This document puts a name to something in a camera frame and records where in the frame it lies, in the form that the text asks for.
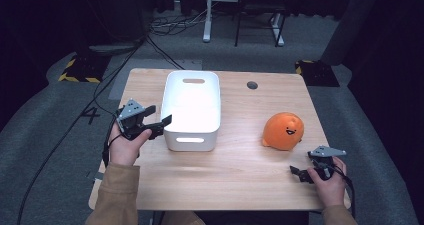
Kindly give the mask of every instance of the person's right hand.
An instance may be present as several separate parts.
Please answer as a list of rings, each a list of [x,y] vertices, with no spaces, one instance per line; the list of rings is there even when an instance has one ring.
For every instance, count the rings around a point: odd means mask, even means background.
[[[338,157],[333,157],[334,164],[346,175],[346,165]],[[324,181],[313,168],[307,169],[309,176],[314,181],[318,197],[325,207],[344,205],[346,182],[340,174],[334,172],[333,176]]]

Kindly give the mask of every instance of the gray carpet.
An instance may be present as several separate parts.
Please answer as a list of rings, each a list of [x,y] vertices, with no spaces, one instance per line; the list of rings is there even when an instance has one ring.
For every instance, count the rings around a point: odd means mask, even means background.
[[[175,60],[201,61],[203,70],[294,73],[295,61],[320,58],[336,26],[331,18],[289,17],[283,31],[286,44],[279,48],[273,46],[271,33],[266,30],[242,30],[239,46],[234,47],[235,22],[229,16],[214,19],[210,43],[202,41],[202,23],[178,35],[151,38]],[[52,65],[47,73],[49,86],[23,105],[0,134],[0,224],[16,224],[31,179],[60,141],[34,183],[21,224],[83,224],[91,212],[88,198],[92,182],[86,174],[99,166],[111,120],[106,111],[118,107],[119,92],[111,93],[111,83],[97,99],[100,117],[91,124],[88,117],[75,121],[93,98],[97,84],[57,81],[71,56]],[[106,74],[116,69],[125,56],[113,57]],[[145,43],[130,64],[146,59],[163,58]],[[340,65],[334,67],[334,72],[341,87],[308,90],[329,144],[348,152],[344,160],[356,189],[358,223],[418,224],[402,178],[346,87],[350,71]],[[124,80],[125,76],[120,77],[119,83]],[[122,86],[115,89],[122,91]],[[149,224],[151,211],[139,214],[139,223]],[[310,224],[322,224],[321,216],[311,213]]]

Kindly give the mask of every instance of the wooden table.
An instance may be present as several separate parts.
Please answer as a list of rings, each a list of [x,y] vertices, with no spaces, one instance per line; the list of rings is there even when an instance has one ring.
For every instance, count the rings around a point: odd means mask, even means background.
[[[167,75],[172,70],[133,69],[120,107],[130,98],[157,112],[145,123],[160,121]],[[327,145],[315,108],[297,74],[222,72],[221,126],[211,152],[173,152],[163,136],[140,149],[137,208],[140,210],[317,210],[315,185],[300,183],[289,165],[312,166],[307,151]],[[249,89],[254,81],[257,89]],[[297,114],[305,124],[303,140],[292,151],[261,144],[266,121],[279,112]],[[104,172],[103,163],[99,171]],[[100,181],[89,205],[94,208]],[[350,206],[349,197],[345,204]]]

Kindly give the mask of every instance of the table hole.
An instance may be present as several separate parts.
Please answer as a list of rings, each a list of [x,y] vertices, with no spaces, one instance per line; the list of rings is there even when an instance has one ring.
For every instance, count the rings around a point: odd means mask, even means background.
[[[258,84],[254,81],[250,81],[250,82],[247,83],[247,87],[249,89],[255,90],[256,88],[258,88]]]

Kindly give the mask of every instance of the tan sleeve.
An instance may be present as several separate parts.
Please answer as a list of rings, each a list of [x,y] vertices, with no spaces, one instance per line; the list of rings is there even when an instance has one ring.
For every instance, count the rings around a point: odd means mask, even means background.
[[[330,206],[322,211],[325,225],[356,225],[350,212],[343,205]]]
[[[140,167],[109,163],[100,184],[94,211],[86,225],[137,225],[136,198]]]

